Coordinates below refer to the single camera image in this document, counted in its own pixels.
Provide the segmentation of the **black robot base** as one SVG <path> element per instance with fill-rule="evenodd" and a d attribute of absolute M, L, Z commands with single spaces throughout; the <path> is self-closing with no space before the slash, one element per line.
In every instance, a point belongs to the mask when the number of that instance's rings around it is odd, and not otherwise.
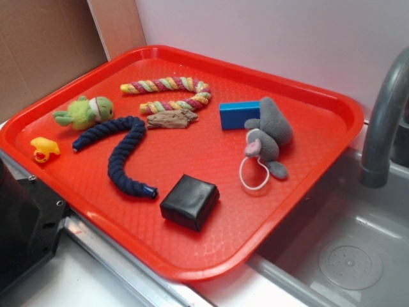
<path fill-rule="evenodd" d="M 1 162 L 1 296 L 56 254 L 65 199 L 34 176 L 16 179 Z"/>

